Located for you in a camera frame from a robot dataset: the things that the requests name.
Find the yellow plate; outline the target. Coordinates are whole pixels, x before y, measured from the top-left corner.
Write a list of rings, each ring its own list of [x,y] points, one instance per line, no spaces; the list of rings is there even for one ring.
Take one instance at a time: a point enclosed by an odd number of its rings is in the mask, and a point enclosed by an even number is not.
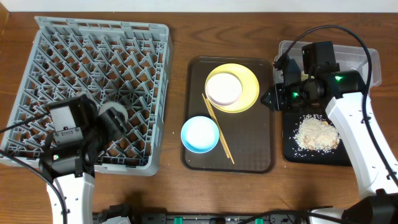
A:
[[[239,100],[229,106],[218,106],[210,101],[218,110],[226,113],[240,113],[248,110],[257,100],[259,96],[259,81],[255,74],[245,67],[237,63],[226,63],[214,68],[206,78],[208,79],[217,73],[230,73],[236,76],[242,84],[243,92]]]

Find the pile of rice waste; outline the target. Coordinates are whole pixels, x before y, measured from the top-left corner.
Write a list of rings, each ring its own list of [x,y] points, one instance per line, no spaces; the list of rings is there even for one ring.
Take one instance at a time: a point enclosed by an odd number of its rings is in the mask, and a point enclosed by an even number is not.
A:
[[[337,129],[320,114],[306,114],[299,118],[293,129],[293,140],[298,151],[317,151],[322,154],[333,152],[340,144]]]

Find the light blue bowl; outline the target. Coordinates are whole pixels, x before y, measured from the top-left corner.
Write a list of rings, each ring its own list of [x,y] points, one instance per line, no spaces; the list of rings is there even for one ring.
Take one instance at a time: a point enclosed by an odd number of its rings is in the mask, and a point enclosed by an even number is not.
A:
[[[187,150],[196,154],[204,154],[210,152],[217,145],[220,133],[211,118],[194,116],[183,124],[180,138]]]

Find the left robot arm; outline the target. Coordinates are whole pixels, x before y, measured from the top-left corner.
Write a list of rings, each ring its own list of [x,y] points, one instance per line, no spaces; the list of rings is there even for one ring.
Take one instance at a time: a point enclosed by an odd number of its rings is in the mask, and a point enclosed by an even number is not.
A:
[[[49,180],[54,223],[92,223],[95,164],[106,146],[127,131],[128,113],[117,102],[97,105],[86,95],[48,106],[55,130],[39,160]]]

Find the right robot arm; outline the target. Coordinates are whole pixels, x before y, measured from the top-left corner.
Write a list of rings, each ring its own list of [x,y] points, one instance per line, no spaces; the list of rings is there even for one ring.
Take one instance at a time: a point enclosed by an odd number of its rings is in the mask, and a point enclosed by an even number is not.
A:
[[[307,223],[397,223],[397,159],[373,115],[368,86],[356,70],[340,70],[333,53],[303,54],[304,72],[283,54],[275,63],[284,81],[262,103],[273,111],[318,104],[337,129],[356,175],[361,200],[346,210],[318,208],[291,214]]]

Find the black waste tray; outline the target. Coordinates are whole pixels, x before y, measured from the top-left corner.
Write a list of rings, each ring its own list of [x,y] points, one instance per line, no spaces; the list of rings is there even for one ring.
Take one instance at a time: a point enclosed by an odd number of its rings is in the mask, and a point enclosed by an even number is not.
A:
[[[337,149],[329,153],[320,153],[317,151],[298,151],[298,146],[289,137],[293,136],[293,129],[297,128],[295,124],[299,118],[306,114],[320,114],[317,111],[306,112],[284,112],[283,117],[283,153],[284,157],[289,162],[303,163],[303,164],[322,164],[331,166],[350,166],[348,154],[344,147],[342,139]],[[329,123],[333,124],[326,116],[322,115]]]

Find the grey plastic dish rack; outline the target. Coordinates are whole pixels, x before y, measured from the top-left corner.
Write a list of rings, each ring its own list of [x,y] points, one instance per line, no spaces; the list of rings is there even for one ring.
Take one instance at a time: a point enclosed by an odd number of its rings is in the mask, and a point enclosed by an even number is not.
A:
[[[97,160],[105,174],[152,176],[160,165],[173,43],[164,24],[36,17],[40,29],[1,149],[37,167],[55,128],[49,103],[80,94],[127,110],[127,133]]]

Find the clear plastic bin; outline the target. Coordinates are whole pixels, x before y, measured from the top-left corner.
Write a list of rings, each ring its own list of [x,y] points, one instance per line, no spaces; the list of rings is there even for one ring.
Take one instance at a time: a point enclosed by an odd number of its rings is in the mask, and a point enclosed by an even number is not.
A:
[[[302,72],[302,80],[308,77],[303,71],[302,47],[309,42],[297,42],[289,51],[288,56],[294,59]],[[333,45],[336,62],[340,64],[340,70],[357,70],[364,81],[368,77],[368,60],[365,51],[361,47]],[[372,60],[372,77],[370,87],[379,86],[382,83],[381,65],[379,53],[375,49],[368,49]]]

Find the brown serving tray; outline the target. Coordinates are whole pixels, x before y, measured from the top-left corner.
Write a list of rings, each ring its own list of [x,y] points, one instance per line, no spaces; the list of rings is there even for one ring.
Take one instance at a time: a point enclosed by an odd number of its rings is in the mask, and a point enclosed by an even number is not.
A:
[[[273,83],[271,64],[257,58],[197,57],[190,61],[187,76],[185,119],[208,116],[203,101],[205,80],[210,72],[224,63],[237,63],[250,69],[263,95]],[[263,174],[275,163],[274,115],[257,100],[241,113],[214,110],[232,157],[227,158],[221,144],[210,152],[197,154],[182,148],[182,162],[192,170],[246,172]]]

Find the wooden chopstick right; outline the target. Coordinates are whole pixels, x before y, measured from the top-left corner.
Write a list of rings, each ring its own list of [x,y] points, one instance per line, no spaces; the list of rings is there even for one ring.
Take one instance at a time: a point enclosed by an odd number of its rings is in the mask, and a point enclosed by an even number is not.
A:
[[[204,100],[204,102],[206,104],[207,110],[208,110],[212,120],[216,123],[216,125],[218,127],[218,130],[219,130],[219,133],[220,133],[221,145],[222,145],[222,147],[223,147],[223,149],[224,149],[224,151],[226,153],[226,157],[228,159],[230,159],[233,164],[235,164],[234,159],[233,159],[233,157],[231,155],[231,152],[229,150],[229,147],[227,145],[226,139],[224,137],[224,134],[222,132],[221,126],[220,126],[220,124],[219,124],[219,122],[218,122],[218,120],[216,118],[215,112],[213,111],[212,105],[211,105],[210,101],[204,95],[202,95],[202,97],[203,97],[203,100]]]

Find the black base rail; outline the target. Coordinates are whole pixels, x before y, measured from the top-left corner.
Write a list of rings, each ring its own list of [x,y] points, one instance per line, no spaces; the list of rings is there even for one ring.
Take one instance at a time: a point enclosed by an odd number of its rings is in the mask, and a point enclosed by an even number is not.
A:
[[[249,215],[215,214],[172,214],[165,210],[154,213],[134,213],[127,204],[112,205],[101,213],[93,214],[93,223],[132,223],[132,224],[238,224]],[[251,224],[309,224],[308,218],[295,215],[266,215],[250,222]]]

